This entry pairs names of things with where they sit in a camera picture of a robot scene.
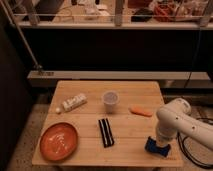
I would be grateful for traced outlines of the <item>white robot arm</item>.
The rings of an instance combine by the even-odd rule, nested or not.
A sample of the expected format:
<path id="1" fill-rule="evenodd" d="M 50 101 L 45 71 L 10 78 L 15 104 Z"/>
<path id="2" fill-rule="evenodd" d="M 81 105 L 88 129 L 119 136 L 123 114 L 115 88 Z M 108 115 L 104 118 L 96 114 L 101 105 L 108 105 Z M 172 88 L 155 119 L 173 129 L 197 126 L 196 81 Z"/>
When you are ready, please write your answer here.
<path id="1" fill-rule="evenodd" d="M 213 126 L 190 117 L 190 112 L 191 106 L 183 98 L 176 98 L 157 110 L 156 141 L 159 147 L 167 146 L 177 132 L 182 132 L 213 150 Z"/>

